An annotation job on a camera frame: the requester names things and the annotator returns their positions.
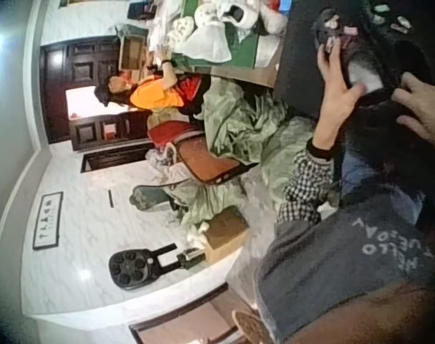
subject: dark hair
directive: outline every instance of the dark hair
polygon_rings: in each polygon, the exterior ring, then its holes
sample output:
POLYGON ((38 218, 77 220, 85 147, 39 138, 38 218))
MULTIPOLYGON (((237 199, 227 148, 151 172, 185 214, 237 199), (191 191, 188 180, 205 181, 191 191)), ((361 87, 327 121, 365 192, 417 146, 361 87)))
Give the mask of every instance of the dark hair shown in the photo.
POLYGON ((105 83, 98 85, 95 87, 95 97, 104 104, 105 107, 109 105, 109 102, 115 102, 119 105, 129 105, 136 107, 132 102, 130 101, 131 95, 134 93, 136 88, 138 88, 137 85, 133 86, 131 90, 127 90, 120 93, 111 93, 109 90, 109 81, 112 76, 108 77, 105 81, 105 83))

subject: person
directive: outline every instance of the person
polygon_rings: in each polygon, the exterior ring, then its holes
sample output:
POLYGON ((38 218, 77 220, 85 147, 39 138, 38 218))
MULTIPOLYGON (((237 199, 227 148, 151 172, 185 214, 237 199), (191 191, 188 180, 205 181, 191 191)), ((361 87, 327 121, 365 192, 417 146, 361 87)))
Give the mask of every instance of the person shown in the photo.
MULTIPOLYGON (((320 221, 335 141, 365 86, 346 87, 340 40, 318 52, 325 94, 312 140, 295 156, 275 239, 255 276, 259 313, 276 343, 435 343, 435 251, 415 223, 424 196, 346 151, 342 206, 320 221)), ((435 87, 410 73, 392 99, 397 123, 435 145, 435 87)))
POLYGON ((147 77, 133 83, 123 76, 110 76, 95 88, 96 98, 105 106, 109 102, 129 105, 141 110, 178 108, 184 115, 201 112, 204 93, 209 89, 211 78, 201 75, 177 76, 165 48, 157 51, 162 72, 153 64, 153 54, 148 54, 145 68, 147 77))

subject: green table surface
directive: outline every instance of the green table surface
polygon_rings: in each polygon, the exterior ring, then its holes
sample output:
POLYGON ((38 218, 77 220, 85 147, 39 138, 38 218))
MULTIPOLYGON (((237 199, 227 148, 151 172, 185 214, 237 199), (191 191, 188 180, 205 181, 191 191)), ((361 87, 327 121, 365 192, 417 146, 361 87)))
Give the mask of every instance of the green table surface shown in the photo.
MULTIPOLYGON (((182 16, 194 17, 199 0, 185 0, 182 16)), ((225 23, 225 35, 229 43, 231 60, 225 63, 212 63, 204 59, 191 59, 182 54, 173 54, 173 59, 178 68, 188 69, 188 67, 205 66, 229 66, 253 68, 255 57, 257 56, 257 45, 259 44, 259 30, 261 24, 257 22, 251 34, 246 37, 241 44, 238 42, 238 34, 233 24, 225 23)))

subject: orange shirt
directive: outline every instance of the orange shirt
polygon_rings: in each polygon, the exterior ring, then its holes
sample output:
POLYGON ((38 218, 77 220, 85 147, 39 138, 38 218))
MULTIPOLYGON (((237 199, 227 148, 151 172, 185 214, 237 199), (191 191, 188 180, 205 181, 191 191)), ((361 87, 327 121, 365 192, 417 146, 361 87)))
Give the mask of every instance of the orange shirt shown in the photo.
POLYGON ((156 108, 181 108, 182 97, 173 89, 163 89, 161 79, 155 79, 154 75, 143 79, 136 91, 131 95, 130 101, 137 108, 152 110, 156 108))

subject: gray t-shirt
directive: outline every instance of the gray t-shirt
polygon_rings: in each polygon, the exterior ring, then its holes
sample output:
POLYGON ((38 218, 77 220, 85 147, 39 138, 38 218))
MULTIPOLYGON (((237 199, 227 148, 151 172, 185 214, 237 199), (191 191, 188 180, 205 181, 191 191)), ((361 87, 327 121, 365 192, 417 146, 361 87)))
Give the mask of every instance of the gray t-shirt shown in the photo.
POLYGON ((435 286, 435 259, 382 194, 315 226, 280 224, 256 274, 257 304, 283 343, 340 303, 404 281, 435 286))

